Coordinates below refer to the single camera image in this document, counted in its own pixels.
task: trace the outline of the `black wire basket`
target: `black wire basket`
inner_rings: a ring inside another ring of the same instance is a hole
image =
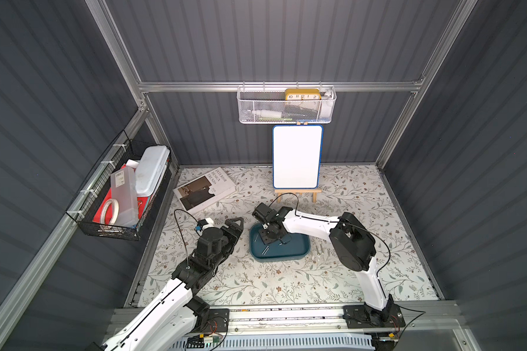
[[[137,241],[140,240],[141,233],[150,234],[154,227],[156,216],[160,211],[164,194],[166,193],[166,189],[168,188],[172,176],[170,158],[166,163],[166,171],[164,172],[160,186],[156,192],[151,195],[139,222],[134,227],[100,224],[93,221],[94,215],[102,205],[105,196],[111,188],[111,174],[116,170],[119,170],[128,159],[135,161],[140,160],[147,147],[156,146],[157,144],[127,139],[123,145],[124,146],[119,146],[119,150],[115,153],[111,162],[108,162],[108,165],[100,174],[91,189],[85,192],[85,198],[80,209],[78,211],[66,212],[86,235]],[[79,193],[75,194],[71,204],[77,198],[78,194]]]

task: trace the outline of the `book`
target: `book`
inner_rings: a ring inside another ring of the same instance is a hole
[[[190,214],[196,214],[235,192],[234,182],[221,167],[174,189],[183,209]]]

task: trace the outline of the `blue plastic tray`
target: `blue plastic tray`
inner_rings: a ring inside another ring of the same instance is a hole
[[[250,229],[250,252],[258,262],[276,262],[288,261],[290,259],[300,259],[306,256],[310,251],[310,239],[308,235],[293,233],[287,235],[282,240],[286,242],[280,245],[278,240],[269,245],[265,255],[262,255],[266,244],[262,241],[258,231],[263,228],[261,223],[255,224]]]

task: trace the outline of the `white mesh basket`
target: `white mesh basket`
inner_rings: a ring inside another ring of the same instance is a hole
[[[286,101],[286,87],[239,86],[237,98],[240,122],[246,124],[330,123],[336,103],[334,87],[300,88],[318,89],[322,96],[321,100]]]

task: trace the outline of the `wire mesh basket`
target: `wire mesh basket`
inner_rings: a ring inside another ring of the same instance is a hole
[[[285,100],[285,87],[241,85],[237,90],[238,115],[245,124],[330,123],[336,103],[333,86],[316,87],[320,100]]]
[[[111,162],[108,161],[108,165],[102,171],[97,181],[85,192],[85,198],[80,209],[67,211],[67,214],[78,224],[84,234],[137,241],[141,238],[141,233],[150,233],[152,231],[156,215],[162,206],[164,193],[166,193],[172,176],[169,168],[170,160],[166,162],[166,171],[160,186],[150,196],[139,222],[134,227],[121,227],[94,222],[94,216],[111,189],[111,174],[119,170],[128,159],[140,160],[147,147],[151,146],[156,146],[156,144],[127,139],[124,144],[119,146],[119,150],[115,153]],[[72,199],[71,204],[77,196],[78,193]]]

